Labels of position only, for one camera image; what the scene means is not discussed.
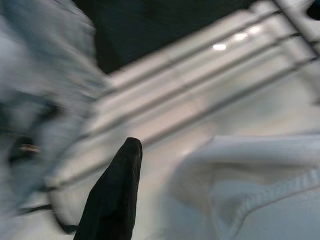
gray fabric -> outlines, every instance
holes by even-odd
[[[4,0],[0,13],[0,103],[10,113],[10,124],[1,127],[25,134],[41,111],[32,101],[10,105],[21,93],[50,98],[61,109],[38,129],[41,153],[13,169],[7,162],[13,141],[0,135],[0,236],[10,239],[16,209],[55,170],[109,88],[94,60],[94,28],[71,1]]]

black fabric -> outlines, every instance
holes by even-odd
[[[74,240],[130,240],[136,208],[143,148],[128,138],[91,190]]]
[[[96,28],[96,58],[109,74],[256,0],[73,1]]]

fold of fabric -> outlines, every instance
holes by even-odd
[[[319,166],[319,135],[217,136],[172,175],[162,236],[319,239]]]

black cloth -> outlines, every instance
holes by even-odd
[[[130,240],[136,209],[143,148],[128,138],[91,190],[74,240]]]

clothing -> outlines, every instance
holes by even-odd
[[[7,143],[0,151],[4,236],[12,228],[3,224],[43,186],[82,133],[93,103],[110,88],[96,66],[94,28],[72,1],[3,0],[0,13],[0,104],[7,118],[0,127],[14,133],[0,135]],[[54,102],[59,115],[37,126],[33,142],[40,152],[8,166],[8,152],[20,135],[30,137],[46,101]]]
[[[150,239],[320,238],[320,136],[218,136],[173,174]]]
[[[130,240],[136,222],[143,149],[128,138],[91,190],[74,240]]]

